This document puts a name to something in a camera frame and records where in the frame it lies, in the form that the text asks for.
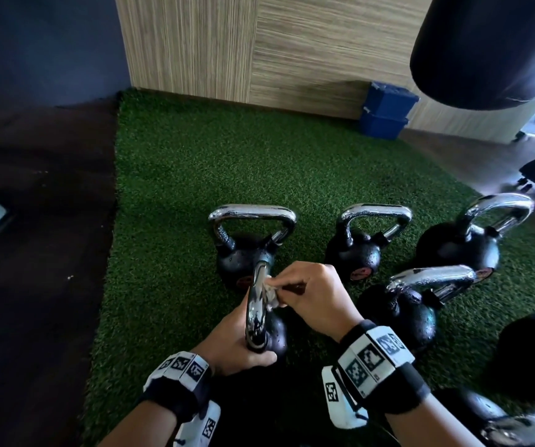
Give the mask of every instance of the artificial turf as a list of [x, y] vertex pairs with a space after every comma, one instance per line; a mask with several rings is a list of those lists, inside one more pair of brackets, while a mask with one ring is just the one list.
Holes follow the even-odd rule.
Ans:
[[[412, 257], [428, 226], [454, 218], [476, 197], [404, 142], [367, 138], [345, 121], [130, 90], [118, 122], [119, 206], [83, 416], [87, 445], [129, 412], [153, 368], [195, 346], [240, 302], [215, 272], [207, 216], [219, 205], [274, 204], [297, 213], [274, 273], [294, 260], [323, 261], [348, 205], [410, 207], [414, 221], [384, 251], [374, 283]], [[361, 221], [373, 232], [386, 224]], [[521, 226], [501, 250], [492, 278], [443, 309], [441, 335], [417, 368], [432, 387], [466, 384], [515, 411], [521, 402], [480, 377], [502, 327], [535, 311], [535, 235]], [[349, 291], [357, 297], [367, 285]], [[286, 373], [295, 385], [277, 426], [342, 442], [346, 433], [329, 423], [320, 379], [321, 367], [334, 361], [331, 341], [289, 329]]]

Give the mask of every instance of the punching bag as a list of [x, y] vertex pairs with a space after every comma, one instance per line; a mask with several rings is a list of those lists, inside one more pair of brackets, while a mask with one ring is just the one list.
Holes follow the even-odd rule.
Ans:
[[411, 55], [418, 88], [445, 105], [500, 110], [535, 97], [535, 0], [433, 0]]

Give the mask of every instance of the person's right hand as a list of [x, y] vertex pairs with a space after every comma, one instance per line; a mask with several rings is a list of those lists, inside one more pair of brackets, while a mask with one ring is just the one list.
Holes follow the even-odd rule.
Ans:
[[292, 307], [311, 328], [336, 342], [363, 321], [331, 265], [294, 262], [265, 282], [274, 287], [306, 284], [302, 295], [279, 288], [278, 300]]

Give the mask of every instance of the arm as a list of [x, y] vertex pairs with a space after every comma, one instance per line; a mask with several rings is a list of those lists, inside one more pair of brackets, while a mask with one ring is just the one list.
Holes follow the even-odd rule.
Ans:
[[[247, 296], [191, 352], [201, 356], [215, 375], [231, 375], [255, 366], [267, 366], [276, 353], [257, 354], [245, 345]], [[132, 410], [99, 444], [100, 447], [165, 447], [174, 433], [174, 413], [150, 401]]]
[[[291, 306], [311, 328], [336, 342], [363, 321], [336, 270], [330, 265], [294, 262], [266, 283], [280, 288], [278, 299], [281, 303]], [[284, 285], [303, 283], [303, 295], [281, 289]], [[402, 447], [483, 446], [431, 394], [412, 411], [386, 414], [386, 418]]]

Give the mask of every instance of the person's left hand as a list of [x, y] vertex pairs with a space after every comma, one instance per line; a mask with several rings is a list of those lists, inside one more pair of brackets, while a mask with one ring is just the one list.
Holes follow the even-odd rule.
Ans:
[[257, 365], [265, 367], [278, 359], [273, 351], [257, 354], [247, 349], [245, 319], [248, 296], [249, 292], [241, 304], [225, 316], [204, 341], [191, 350], [206, 360], [216, 375], [232, 375]]

